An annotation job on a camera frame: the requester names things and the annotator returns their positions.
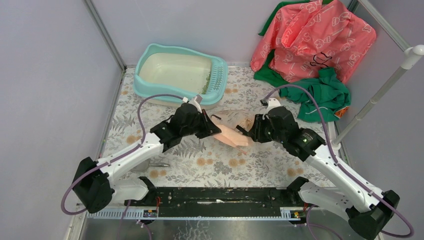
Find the pink cat litter bag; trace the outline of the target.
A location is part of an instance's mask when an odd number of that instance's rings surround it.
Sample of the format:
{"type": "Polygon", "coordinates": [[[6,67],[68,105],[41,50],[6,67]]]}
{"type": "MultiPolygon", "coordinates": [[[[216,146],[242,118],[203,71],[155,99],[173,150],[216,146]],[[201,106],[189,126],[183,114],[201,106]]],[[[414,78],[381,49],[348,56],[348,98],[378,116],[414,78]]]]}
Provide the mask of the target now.
{"type": "Polygon", "coordinates": [[[246,149],[253,140],[242,133],[237,127],[249,131],[254,123],[255,114],[245,110],[222,110],[210,116],[211,121],[220,129],[213,137],[223,144],[237,149],[246,155],[246,149]]]}

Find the teal litter box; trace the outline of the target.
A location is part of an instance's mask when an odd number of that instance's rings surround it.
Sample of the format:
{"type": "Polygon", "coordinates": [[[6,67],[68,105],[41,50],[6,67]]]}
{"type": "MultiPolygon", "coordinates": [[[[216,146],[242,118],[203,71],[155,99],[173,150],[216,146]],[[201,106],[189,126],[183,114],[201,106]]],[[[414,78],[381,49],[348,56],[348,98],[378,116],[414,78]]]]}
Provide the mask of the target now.
{"type": "Polygon", "coordinates": [[[133,91],[151,103],[177,107],[176,97],[202,97],[200,105],[213,109],[223,98],[228,65],[220,57],[180,46],[151,43],[134,70],[133,91]]]}

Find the grey litter scoop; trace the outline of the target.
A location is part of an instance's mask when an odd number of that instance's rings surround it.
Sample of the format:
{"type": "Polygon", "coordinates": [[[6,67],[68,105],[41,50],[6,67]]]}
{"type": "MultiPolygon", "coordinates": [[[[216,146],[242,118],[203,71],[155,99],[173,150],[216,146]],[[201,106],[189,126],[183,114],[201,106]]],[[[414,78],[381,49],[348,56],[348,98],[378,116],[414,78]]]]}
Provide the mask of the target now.
{"type": "Polygon", "coordinates": [[[165,162],[150,162],[149,160],[143,161],[142,163],[138,164],[137,166],[133,167],[130,171],[137,173],[137,172],[145,172],[150,167],[152,168],[168,168],[170,167],[170,164],[165,162]]]}

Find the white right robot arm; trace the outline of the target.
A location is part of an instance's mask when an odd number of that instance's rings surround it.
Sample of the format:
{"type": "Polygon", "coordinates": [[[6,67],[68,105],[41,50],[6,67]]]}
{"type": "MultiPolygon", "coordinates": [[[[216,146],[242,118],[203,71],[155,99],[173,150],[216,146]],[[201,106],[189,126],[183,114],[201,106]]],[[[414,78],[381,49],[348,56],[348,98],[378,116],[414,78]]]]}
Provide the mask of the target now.
{"type": "Polygon", "coordinates": [[[332,157],[325,140],[314,130],[299,127],[285,107],[256,114],[249,131],[239,125],[236,128],[254,142],[282,144],[290,155],[320,171],[340,190],[340,193],[324,190],[298,177],[286,193],[291,205],[306,202],[324,208],[346,220],[366,240],[375,239],[393,217],[400,196],[369,183],[341,159],[332,157]]]}

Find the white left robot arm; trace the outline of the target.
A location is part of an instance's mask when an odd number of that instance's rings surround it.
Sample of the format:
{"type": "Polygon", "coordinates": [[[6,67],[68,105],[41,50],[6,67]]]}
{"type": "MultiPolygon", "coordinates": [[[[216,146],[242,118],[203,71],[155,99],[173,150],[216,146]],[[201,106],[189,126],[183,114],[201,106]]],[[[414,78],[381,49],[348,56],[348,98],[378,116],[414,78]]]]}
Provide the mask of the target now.
{"type": "Polygon", "coordinates": [[[220,134],[206,111],[191,103],[183,103],[168,119],[158,123],[134,143],[109,157],[80,161],[71,190],[89,213],[96,213],[112,202],[138,200],[148,206],[155,192],[143,180],[121,180],[121,176],[146,160],[177,146],[182,138],[194,135],[203,139],[220,134]]]}

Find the green sweatshirt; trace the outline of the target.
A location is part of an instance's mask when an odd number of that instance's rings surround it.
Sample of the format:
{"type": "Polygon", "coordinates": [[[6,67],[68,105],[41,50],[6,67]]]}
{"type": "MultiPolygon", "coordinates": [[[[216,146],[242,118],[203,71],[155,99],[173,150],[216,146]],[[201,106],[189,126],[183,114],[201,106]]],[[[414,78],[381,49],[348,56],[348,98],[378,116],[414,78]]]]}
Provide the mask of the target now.
{"type": "MultiPolygon", "coordinates": [[[[339,120],[351,105],[348,88],[338,79],[333,67],[322,68],[317,78],[305,78],[293,83],[307,90],[315,99],[325,122],[339,120]]],[[[287,87],[279,90],[281,97],[300,104],[297,118],[308,123],[320,122],[320,115],[309,96],[301,89],[287,87]]]]}

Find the pink patterned jacket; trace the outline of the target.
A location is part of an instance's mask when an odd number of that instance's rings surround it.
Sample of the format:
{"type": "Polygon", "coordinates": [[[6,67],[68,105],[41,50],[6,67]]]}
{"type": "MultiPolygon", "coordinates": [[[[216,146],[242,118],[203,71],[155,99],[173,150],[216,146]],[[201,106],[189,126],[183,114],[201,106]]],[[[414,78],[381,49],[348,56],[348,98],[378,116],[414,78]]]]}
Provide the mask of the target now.
{"type": "Polygon", "coordinates": [[[287,82],[316,78],[330,67],[346,84],[375,40],[375,30],[339,0],[289,4],[276,12],[250,67],[259,71],[274,52],[268,66],[287,82]]]}

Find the white pole stand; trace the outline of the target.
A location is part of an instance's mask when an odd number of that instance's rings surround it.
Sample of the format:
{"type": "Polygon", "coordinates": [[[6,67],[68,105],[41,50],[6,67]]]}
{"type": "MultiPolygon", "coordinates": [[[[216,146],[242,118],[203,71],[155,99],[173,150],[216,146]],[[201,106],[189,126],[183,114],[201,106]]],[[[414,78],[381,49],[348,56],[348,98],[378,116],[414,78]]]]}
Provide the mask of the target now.
{"type": "Polygon", "coordinates": [[[387,79],[380,89],[369,99],[364,107],[354,116],[346,128],[339,133],[331,142],[331,146],[340,149],[343,138],[370,112],[370,110],[381,100],[381,98],[391,89],[397,81],[409,71],[423,56],[424,45],[419,44],[407,48],[404,52],[405,59],[397,70],[387,79]]]}

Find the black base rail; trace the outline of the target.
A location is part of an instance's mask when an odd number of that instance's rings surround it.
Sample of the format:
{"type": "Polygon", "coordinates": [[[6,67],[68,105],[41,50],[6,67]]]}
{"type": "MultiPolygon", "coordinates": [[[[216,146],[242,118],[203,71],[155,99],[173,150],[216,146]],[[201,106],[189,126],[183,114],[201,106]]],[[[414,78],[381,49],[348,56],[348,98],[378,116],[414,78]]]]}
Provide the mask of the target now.
{"type": "Polygon", "coordinates": [[[154,187],[131,207],[160,218],[296,218],[310,206],[292,189],[275,187],[154,187]]]}

